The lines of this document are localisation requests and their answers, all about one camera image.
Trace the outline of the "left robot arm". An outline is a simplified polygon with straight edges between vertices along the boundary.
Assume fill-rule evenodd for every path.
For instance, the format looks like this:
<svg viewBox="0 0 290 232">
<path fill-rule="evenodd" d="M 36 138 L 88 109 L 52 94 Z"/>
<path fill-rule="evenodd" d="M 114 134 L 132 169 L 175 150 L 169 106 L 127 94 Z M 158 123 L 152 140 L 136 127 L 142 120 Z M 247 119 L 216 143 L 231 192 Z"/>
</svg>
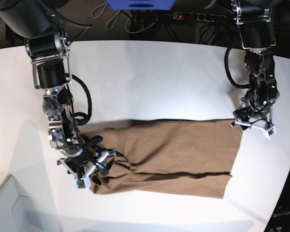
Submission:
<svg viewBox="0 0 290 232">
<path fill-rule="evenodd" d="M 276 133 L 273 105 L 279 98 L 271 51 L 276 45 L 271 19 L 273 4 L 267 0 L 232 0 L 230 5 L 241 47 L 245 50 L 244 67 L 249 74 L 248 84 L 238 84 L 233 80 L 229 71 L 231 48 L 227 48 L 224 56 L 227 78 L 234 87 L 247 91 L 240 108 L 233 112 L 235 120 L 231 125 L 239 125 L 243 130 L 255 128 L 270 138 Z"/>
</svg>

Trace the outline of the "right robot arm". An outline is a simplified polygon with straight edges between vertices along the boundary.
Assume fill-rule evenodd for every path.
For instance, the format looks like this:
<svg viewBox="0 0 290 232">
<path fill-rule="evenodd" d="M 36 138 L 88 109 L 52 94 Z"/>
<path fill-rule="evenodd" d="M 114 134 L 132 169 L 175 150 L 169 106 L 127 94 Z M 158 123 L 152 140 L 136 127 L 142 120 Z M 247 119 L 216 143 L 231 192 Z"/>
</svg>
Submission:
<svg viewBox="0 0 290 232">
<path fill-rule="evenodd" d="M 92 116 L 92 99 L 88 88 L 83 86 L 88 111 L 74 111 L 69 83 L 80 79 L 70 71 L 71 42 L 62 25 L 72 21 L 60 15 L 46 0 L 0 0 L 0 18 L 24 38 L 31 58 L 34 87 L 45 92 L 43 111 L 49 123 L 49 143 L 63 154 L 57 163 L 74 176 L 79 188 L 87 188 L 95 172 L 108 174 L 107 158 L 114 151 L 100 147 L 101 136 L 83 137 L 78 129 Z"/>
</svg>

